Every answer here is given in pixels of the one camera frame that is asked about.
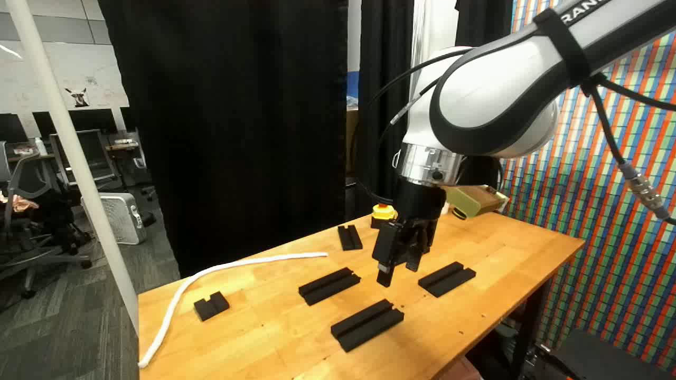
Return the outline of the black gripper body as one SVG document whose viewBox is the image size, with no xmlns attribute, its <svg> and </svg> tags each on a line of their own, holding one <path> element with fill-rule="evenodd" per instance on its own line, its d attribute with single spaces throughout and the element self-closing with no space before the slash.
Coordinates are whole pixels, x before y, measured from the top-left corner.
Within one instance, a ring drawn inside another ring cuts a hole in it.
<svg viewBox="0 0 676 380">
<path fill-rule="evenodd" d="M 431 250 L 444 202 L 441 189 L 402 182 L 395 195 L 398 220 L 380 227 L 371 257 L 393 268 L 406 267 L 409 247 L 420 250 L 423 257 Z"/>
</svg>

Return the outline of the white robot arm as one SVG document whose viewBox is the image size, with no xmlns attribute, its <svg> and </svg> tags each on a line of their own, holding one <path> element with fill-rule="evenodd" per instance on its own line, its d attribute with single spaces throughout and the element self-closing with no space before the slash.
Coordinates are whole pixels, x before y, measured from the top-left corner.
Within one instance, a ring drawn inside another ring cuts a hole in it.
<svg viewBox="0 0 676 380">
<path fill-rule="evenodd" d="M 594 87 L 600 72 L 676 27 L 676 0 L 562 0 L 521 30 L 455 46 L 419 65 L 419 96 L 393 168 L 398 217 L 377 232 L 377 282 L 416 270 L 429 252 L 446 191 L 465 157 L 515 159 L 555 128 L 555 97 Z"/>
</svg>

